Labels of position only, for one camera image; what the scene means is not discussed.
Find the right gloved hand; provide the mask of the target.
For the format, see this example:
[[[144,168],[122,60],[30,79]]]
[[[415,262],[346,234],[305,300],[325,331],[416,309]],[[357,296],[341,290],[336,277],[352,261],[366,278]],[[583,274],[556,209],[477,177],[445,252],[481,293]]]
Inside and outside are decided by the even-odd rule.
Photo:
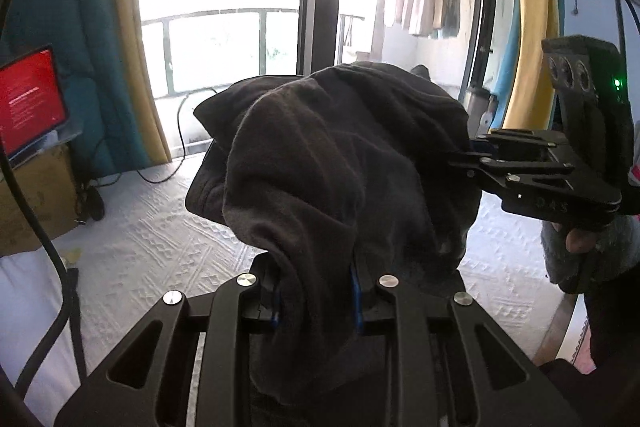
[[[639,220],[618,216],[601,232],[569,230],[542,222],[548,279],[567,294],[583,294],[639,263]]]

